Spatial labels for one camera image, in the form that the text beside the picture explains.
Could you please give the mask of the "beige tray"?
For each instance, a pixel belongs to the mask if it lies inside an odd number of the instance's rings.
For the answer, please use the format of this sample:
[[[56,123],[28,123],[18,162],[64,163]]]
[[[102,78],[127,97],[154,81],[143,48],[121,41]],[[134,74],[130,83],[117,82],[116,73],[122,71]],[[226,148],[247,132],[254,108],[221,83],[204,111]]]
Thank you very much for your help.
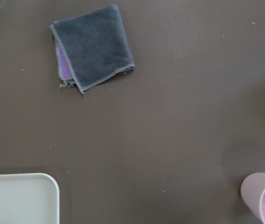
[[[0,224],[60,223],[60,190],[45,173],[0,175]]]

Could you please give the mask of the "pink cup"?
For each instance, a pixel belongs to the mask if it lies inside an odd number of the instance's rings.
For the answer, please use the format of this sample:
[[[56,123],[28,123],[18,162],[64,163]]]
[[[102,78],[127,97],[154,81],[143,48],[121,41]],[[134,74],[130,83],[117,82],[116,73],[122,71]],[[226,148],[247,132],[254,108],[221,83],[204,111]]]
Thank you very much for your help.
[[[265,173],[247,176],[241,184],[240,193],[251,212],[265,224]]]

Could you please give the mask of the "grey folded cloth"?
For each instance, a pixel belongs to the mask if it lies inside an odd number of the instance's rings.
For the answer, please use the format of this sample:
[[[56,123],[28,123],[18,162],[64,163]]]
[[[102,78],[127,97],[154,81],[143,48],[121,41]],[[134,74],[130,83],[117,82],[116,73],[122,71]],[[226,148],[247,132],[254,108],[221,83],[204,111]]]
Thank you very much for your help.
[[[116,4],[55,21],[50,28],[62,87],[77,86],[84,93],[135,67]]]

